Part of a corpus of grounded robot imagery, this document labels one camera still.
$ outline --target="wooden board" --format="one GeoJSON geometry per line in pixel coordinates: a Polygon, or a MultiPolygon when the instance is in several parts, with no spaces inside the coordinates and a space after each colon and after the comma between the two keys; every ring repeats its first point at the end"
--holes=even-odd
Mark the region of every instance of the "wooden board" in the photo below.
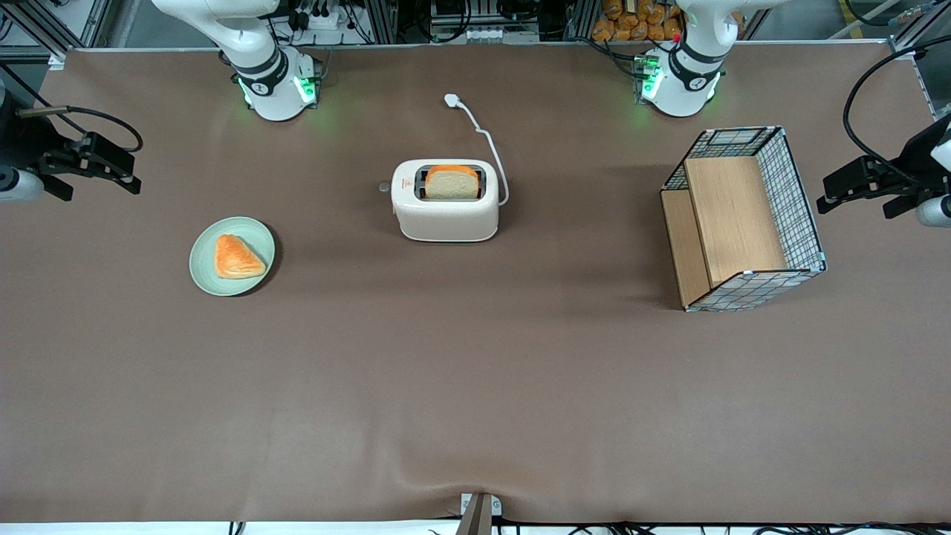
{"type": "Polygon", "coordinates": [[[700,233],[693,215],[693,203],[686,189],[668,189],[660,192],[673,253],[673,267],[677,273],[680,302],[686,308],[708,291],[707,262],[700,246],[700,233]]]}
{"type": "Polygon", "coordinates": [[[749,269],[786,269],[756,158],[692,158],[684,166],[710,285],[749,269]]]}

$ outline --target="bread roll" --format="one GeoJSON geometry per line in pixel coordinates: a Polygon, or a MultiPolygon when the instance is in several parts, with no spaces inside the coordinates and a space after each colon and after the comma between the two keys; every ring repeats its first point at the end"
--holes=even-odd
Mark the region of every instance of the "bread roll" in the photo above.
{"type": "Polygon", "coordinates": [[[677,19],[668,19],[664,23],[664,38],[668,41],[673,39],[674,35],[679,35],[683,30],[680,28],[680,22],[677,19]]]}
{"type": "Polygon", "coordinates": [[[621,18],[617,19],[617,28],[619,30],[633,30],[637,28],[637,25],[640,23],[637,20],[637,15],[633,13],[626,13],[621,15],[621,18]]]}
{"type": "Polygon", "coordinates": [[[621,0],[604,0],[601,2],[601,9],[611,20],[617,20],[618,17],[624,14],[624,4],[621,3],[621,0]]]}
{"type": "Polygon", "coordinates": [[[594,30],[592,30],[592,39],[603,43],[605,41],[611,41],[611,29],[608,27],[608,24],[611,21],[601,19],[594,23],[594,30]]]}
{"type": "Polygon", "coordinates": [[[654,41],[663,41],[664,29],[656,24],[651,24],[648,26],[648,39],[652,39],[654,41]]]}
{"type": "Polygon", "coordinates": [[[427,199],[477,199],[478,173],[467,166],[432,166],[426,173],[427,199]]]}
{"type": "Polygon", "coordinates": [[[643,41],[648,36],[648,23],[641,21],[636,28],[631,30],[631,41],[643,41]]]}
{"type": "Polygon", "coordinates": [[[664,6],[654,5],[654,11],[648,15],[648,24],[660,24],[664,21],[664,13],[666,12],[664,6]]]}
{"type": "Polygon", "coordinates": [[[267,266],[234,234],[222,234],[215,243],[215,272],[223,279],[260,277],[267,266]]]}
{"type": "Polygon", "coordinates": [[[637,0],[637,18],[647,20],[648,15],[656,8],[652,0],[637,0]]]}

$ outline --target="power cord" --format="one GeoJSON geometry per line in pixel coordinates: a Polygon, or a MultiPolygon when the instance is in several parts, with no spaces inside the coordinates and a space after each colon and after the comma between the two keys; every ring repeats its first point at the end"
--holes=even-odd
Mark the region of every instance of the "power cord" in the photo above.
{"type": "Polygon", "coordinates": [[[10,32],[13,30],[13,21],[10,20],[7,15],[3,15],[3,22],[0,22],[0,41],[3,41],[10,36],[10,32]]]}
{"type": "Polygon", "coordinates": [[[343,6],[343,10],[346,11],[347,18],[350,19],[350,24],[347,25],[347,28],[350,28],[352,25],[353,27],[351,30],[356,30],[357,35],[359,35],[360,39],[362,39],[364,43],[367,45],[373,45],[373,39],[370,39],[369,34],[363,29],[363,25],[359,22],[359,18],[357,17],[357,13],[354,10],[353,4],[351,2],[340,2],[340,4],[343,6]]]}
{"type": "Polygon", "coordinates": [[[473,122],[475,131],[484,135],[486,139],[489,140],[489,148],[492,149],[492,155],[495,157],[495,164],[498,165],[498,174],[502,176],[502,186],[505,188],[505,198],[498,202],[499,206],[505,206],[505,203],[509,202],[509,179],[505,176],[505,169],[502,167],[502,161],[498,157],[498,151],[495,150],[495,141],[492,140],[492,134],[488,130],[483,129],[476,118],[473,116],[473,113],[469,111],[469,108],[459,100],[459,95],[447,93],[443,97],[443,100],[446,102],[446,105],[450,108],[459,108],[466,112],[466,115],[469,116],[469,120],[473,122]]]}
{"type": "Polygon", "coordinates": [[[323,81],[327,77],[327,74],[330,73],[330,60],[334,59],[334,48],[330,47],[330,52],[327,53],[327,61],[323,62],[323,68],[320,69],[320,80],[323,81]]]}
{"type": "MultiPolygon", "coordinates": [[[[28,83],[24,82],[23,78],[20,78],[20,75],[14,72],[13,69],[11,69],[10,66],[8,66],[5,62],[0,61],[0,69],[3,69],[10,76],[10,78],[13,79],[14,82],[20,85],[21,88],[26,89],[27,92],[30,94],[30,96],[35,98],[37,102],[39,102],[43,106],[46,106],[47,108],[52,108],[52,104],[50,104],[47,99],[43,98],[43,96],[40,95],[40,93],[36,92],[36,89],[30,87],[28,83]]],[[[79,133],[83,135],[87,134],[86,129],[84,129],[83,127],[80,127],[76,123],[73,123],[68,117],[60,117],[60,119],[63,119],[64,123],[66,123],[67,125],[70,125],[74,129],[76,129],[76,131],[78,131],[79,133]]]]}
{"type": "Polygon", "coordinates": [[[844,0],[844,1],[845,1],[845,7],[848,9],[848,12],[852,13],[852,16],[855,17],[855,20],[861,22],[862,24],[865,24],[868,26],[879,26],[879,27],[888,26],[887,20],[884,22],[878,22],[878,21],[873,21],[873,20],[864,18],[857,11],[855,11],[855,7],[852,6],[852,0],[844,0]]]}
{"type": "MultiPolygon", "coordinates": [[[[894,166],[891,162],[889,162],[887,159],[885,159],[884,156],[880,155],[880,154],[879,154],[878,152],[876,152],[875,150],[872,150],[871,147],[869,147],[868,145],[865,144],[865,142],[863,142],[861,139],[859,139],[859,136],[856,135],[855,130],[852,129],[852,124],[851,124],[851,122],[849,121],[849,113],[852,111],[852,103],[855,101],[855,95],[858,94],[859,89],[862,88],[862,85],[865,83],[865,80],[868,80],[868,78],[869,78],[872,74],[874,74],[878,69],[881,69],[882,67],[884,67],[884,66],[887,65],[888,63],[891,63],[891,62],[892,62],[893,60],[895,60],[896,58],[902,57],[902,56],[906,55],[907,53],[916,53],[916,54],[918,54],[918,53],[924,52],[925,50],[929,49],[930,47],[933,47],[933,46],[935,46],[935,45],[939,45],[939,44],[941,44],[941,43],[947,43],[948,41],[951,41],[951,35],[944,35],[943,37],[936,37],[936,38],[934,38],[934,39],[929,39],[929,40],[927,40],[927,41],[925,41],[925,42],[923,42],[923,43],[921,43],[921,44],[919,44],[919,45],[916,45],[916,46],[914,46],[914,47],[912,47],[912,48],[905,49],[905,50],[899,50],[899,51],[897,51],[897,52],[894,52],[894,53],[891,53],[891,54],[885,56],[881,61],[879,61],[878,63],[876,63],[875,65],[873,65],[873,66],[871,67],[871,69],[867,70],[867,71],[865,72],[865,74],[863,74],[862,77],[859,78],[859,81],[855,83],[855,86],[852,87],[852,91],[851,91],[850,93],[848,93],[848,98],[845,99],[845,107],[844,107],[843,112],[842,112],[842,122],[843,122],[843,125],[845,126],[845,134],[848,136],[849,139],[852,140],[852,143],[854,143],[859,149],[861,149],[862,151],[864,151],[865,154],[868,154],[868,155],[871,156],[872,158],[875,158],[876,160],[878,160],[879,163],[881,163],[883,166],[885,166],[885,167],[891,169],[893,172],[898,173],[899,176],[901,176],[902,178],[904,178],[905,180],[907,180],[910,184],[912,184],[912,185],[914,185],[914,186],[918,186],[918,187],[920,187],[920,188],[927,188],[927,186],[926,186],[924,183],[922,183],[922,181],[918,180],[917,178],[911,176],[910,174],[908,174],[908,173],[902,171],[901,169],[897,168],[896,166],[894,166]]],[[[849,533],[849,530],[843,530],[843,531],[835,532],[835,533],[832,533],[831,535],[845,535],[846,533],[849,533]]]]}
{"type": "Polygon", "coordinates": [[[595,49],[595,50],[597,50],[598,52],[600,52],[600,53],[602,53],[602,54],[604,54],[604,55],[610,57],[610,58],[611,58],[611,61],[614,63],[614,66],[617,67],[618,70],[620,70],[621,72],[624,72],[625,74],[627,74],[627,75],[630,76],[631,78],[637,78],[637,77],[638,77],[638,75],[637,75],[636,73],[634,73],[632,70],[630,70],[630,69],[624,67],[624,65],[621,63],[622,61],[633,61],[633,60],[634,60],[634,57],[635,57],[634,55],[628,55],[628,54],[622,54],[622,53],[619,53],[619,52],[615,52],[615,51],[611,50],[611,47],[608,46],[608,43],[607,43],[607,42],[605,42],[604,47],[601,47],[600,45],[598,45],[597,43],[595,43],[594,41],[592,41],[591,39],[589,39],[589,38],[587,38],[587,37],[580,37],[580,36],[579,36],[579,37],[572,37],[572,38],[570,39],[570,41],[579,41],[579,42],[582,42],[582,43],[587,43],[587,44],[588,44],[590,47],[592,47],[593,49],[595,49]]]}
{"type": "Polygon", "coordinates": [[[99,111],[98,109],[80,108],[78,106],[57,106],[47,108],[20,109],[16,112],[17,116],[23,119],[30,119],[31,117],[45,117],[48,115],[56,115],[60,118],[63,118],[62,116],[67,113],[83,113],[85,115],[92,115],[94,117],[106,119],[107,121],[115,123],[116,125],[126,129],[132,134],[133,137],[135,137],[135,147],[132,147],[131,149],[123,148],[123,150],[126,152],[137,152],[141,150],[142,146],[145,144],[142,139],[142,135],[138,130],[133,128],[132,125],[118,117],[109,115],[103,111],[99,111]]]}

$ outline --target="plate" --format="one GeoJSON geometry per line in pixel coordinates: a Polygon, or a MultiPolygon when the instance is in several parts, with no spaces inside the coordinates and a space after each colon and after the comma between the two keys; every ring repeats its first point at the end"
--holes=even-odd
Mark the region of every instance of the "plate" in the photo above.
{"type": "Polygon", "coordinates": [[[264,280],[274,264],[274,236],[264,224],[250,217],[222,219],[202,232],[191,247],[188,270],[195,284],[211,295],[238,295],[245,293],[264,280]],[[223,279],[215,272],[215,244],[218,236],[234,234],[261,258],[266,266],[264,275],[249,279],[223,279]]]}

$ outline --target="croissant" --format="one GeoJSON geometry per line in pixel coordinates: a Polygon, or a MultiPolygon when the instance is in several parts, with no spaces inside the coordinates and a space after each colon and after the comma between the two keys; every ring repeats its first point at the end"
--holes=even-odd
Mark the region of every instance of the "croissant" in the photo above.
{"type": "Polygon", "coordinates": [[[264,275],[267,266],[241,238],[222,234],[215,244],[215,271],[223,279],[249,279],[264,275]]]}

